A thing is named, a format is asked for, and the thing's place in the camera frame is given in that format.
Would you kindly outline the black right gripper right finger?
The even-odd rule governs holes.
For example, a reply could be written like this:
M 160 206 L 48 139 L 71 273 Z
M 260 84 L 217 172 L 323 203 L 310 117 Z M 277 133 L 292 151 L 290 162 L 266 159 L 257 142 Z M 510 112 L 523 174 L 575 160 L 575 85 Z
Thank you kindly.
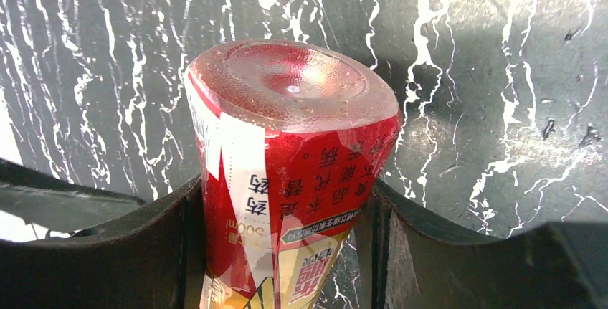
M 497 239 L 377 181 L 354 232 L 362 308 L 607 306 L 605 223 L 549 222 Z

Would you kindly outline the gold red label bottle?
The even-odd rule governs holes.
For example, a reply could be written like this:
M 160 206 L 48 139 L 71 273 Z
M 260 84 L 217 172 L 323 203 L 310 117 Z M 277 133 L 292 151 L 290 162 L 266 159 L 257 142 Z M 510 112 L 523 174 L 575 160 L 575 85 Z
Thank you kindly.
M 343 54 L 256 39 L 183 77 L 201 159 L 201 308 L 313 308 L 399 134 L 392 88 Z

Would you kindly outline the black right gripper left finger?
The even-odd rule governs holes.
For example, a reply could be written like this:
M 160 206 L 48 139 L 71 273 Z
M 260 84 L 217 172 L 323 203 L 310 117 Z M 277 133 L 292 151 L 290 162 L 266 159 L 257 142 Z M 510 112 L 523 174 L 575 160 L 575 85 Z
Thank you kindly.
M 3 308 L 198 308 L 201 184 L 67 239 L 1 243 Z

